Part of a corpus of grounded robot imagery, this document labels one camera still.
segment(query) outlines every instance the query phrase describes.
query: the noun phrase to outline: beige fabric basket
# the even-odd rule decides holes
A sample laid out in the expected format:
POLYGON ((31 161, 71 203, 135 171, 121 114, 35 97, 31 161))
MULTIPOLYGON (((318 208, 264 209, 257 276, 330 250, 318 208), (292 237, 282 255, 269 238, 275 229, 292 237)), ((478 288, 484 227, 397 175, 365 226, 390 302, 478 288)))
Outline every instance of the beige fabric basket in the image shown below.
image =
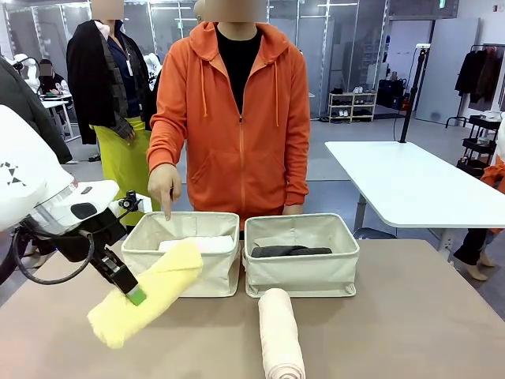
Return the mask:
POLYGON ((256 217, 245 222, 244 266, 247 294, 259 298, 277 287, 292 297, 355 296, 359 246, 340 216, 256 217), (253 258, 255 247, 328 247, 333 254, 253 258))
POLYGON ((183 295, 186 298, 223 298, 235 295, 240 268, 238 233, 240 220, 233 213, 172 212, 166 221, 162 212, 145 215, 122 245, 126 265, 134 275, 151 267, 163 253, 163 241, 188 237, 230 235, 231 251, 202 253, 204 269, 200 278, 183 295))

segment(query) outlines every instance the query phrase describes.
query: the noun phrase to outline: hand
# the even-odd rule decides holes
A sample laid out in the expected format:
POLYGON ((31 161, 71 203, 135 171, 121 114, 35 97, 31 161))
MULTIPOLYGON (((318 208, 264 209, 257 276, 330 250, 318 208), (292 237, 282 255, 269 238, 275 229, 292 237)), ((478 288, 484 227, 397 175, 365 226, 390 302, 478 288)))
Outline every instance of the hand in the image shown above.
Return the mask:
POLYGON ((127 141, 133 142, 135 141, 135 138, 137 138, 137 134, 135 133, 135 130, 132 129, 132 133, 128 135, 126 138, 127 141))
POLYGON ((303 205, 285 205, 284 212, 282 212, 283 216, 296 216, 303 215, 303 205))
POLYGON ((177 168, 171 164, 162 164, 149 175, 149 193, 161 203, 165 217, 170 220, 172 201, 179 200, 182 194, 182 181, 177 168))

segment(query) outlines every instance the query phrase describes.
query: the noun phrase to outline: person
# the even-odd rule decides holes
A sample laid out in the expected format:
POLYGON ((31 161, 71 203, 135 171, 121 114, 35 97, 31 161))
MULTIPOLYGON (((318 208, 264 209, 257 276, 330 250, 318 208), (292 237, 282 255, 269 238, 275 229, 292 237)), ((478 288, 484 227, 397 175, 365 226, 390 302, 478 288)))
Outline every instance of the person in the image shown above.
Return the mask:
MULTIPOLYGON (((240 2, 234 19, 248 19, 253 3, 240 2)), ((206 17, 219 12, 206 2, 206 17)), ((185 140, 196 211, 236 213, 242 230, 250 217, 303 212, 309 86, 305 60, 283 33, 250 21, 203 22, 174 43, 161 75, 149 190, 167 218, 181 196, 185 140)))
POLYGON ((72 160, 69 147, 39 97, 17 71, 0 57, 0 104, 20 115, 47 143, 59 163, 72 160))
POLYGON ((201 24, 203 21, 205 21, 204 11, 205 11, 205 0, 198 0, 195 3, 195 8, 194 8, 196 22, 198 24, 201 24))
MULTIPOLYGON (((88 139, 84 143, 93 143, 89 135, 93 129, 103 176, 119 185, 117 198, 129 190, 148 196, 145 156, 155 103, 144 58, 121 27, 118 20, 91 20, 77 26, 67 49, 69 88, 81 134, 88 139)), ((141 217, 142 213, 132 212, 122 223, 131 231, 141 217)))
MULTIPOLYGON (((484 169, 481 181, 505 193, 505 119, 498 130, 496 157, 493 165, 484 169)), ((496 265, 486 254, 486 248, 493 242, 501 229, 469 229, 454 258, 465 264, 466 270, 475 280, 485 282, 488 277, 479 269, 479 264, 493 268, 496 265)))
POLYGON ((48 75, 40 75, 40 90, 43 95, 52 93, 53 95, 61 95, 63 92, 68 92, 69 86, 65 79, 54 71, 53 63, 49 59, 41 59, 39 62, 40 71, 48 70, 48 75))

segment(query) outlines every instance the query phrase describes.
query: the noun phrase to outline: shoe rack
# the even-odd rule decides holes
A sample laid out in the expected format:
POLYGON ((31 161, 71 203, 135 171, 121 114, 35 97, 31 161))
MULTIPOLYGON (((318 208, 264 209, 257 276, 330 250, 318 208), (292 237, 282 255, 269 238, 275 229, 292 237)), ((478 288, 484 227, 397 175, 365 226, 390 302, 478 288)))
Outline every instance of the shoe rack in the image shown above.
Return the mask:
POLYGON ((344 92, 338 95, 330 93, 328 97, 329 122, 331 120, 341 122, 373 121, 373 113, 377 104, 377 92, 344 92))

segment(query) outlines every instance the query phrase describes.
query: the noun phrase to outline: yellow skirt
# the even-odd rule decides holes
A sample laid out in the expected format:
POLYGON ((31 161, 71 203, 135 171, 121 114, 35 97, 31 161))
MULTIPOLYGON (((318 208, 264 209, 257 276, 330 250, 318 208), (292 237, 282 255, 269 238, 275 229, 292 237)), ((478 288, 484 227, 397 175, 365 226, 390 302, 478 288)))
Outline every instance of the yellow skirt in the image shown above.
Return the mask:
MULTIPOLYGON (((105 126, 90 126, 96 131, 102 156, 103 177, 114 180, 119 185, 115 200, 126 196, 126 192, 134 190, 144 196, 149 196, 149 167, 146 158, 151 132, 145 129, 145 122, 140 117, 127 118, 126 121, 135 130, 135 141, 123 140, 115 132, 105 126)), ((160 206, 152 202, 153 211, 159 211, 160 206)), ((122 220, 125 226, 135 226, 144 214, 131 212, 122 220)))

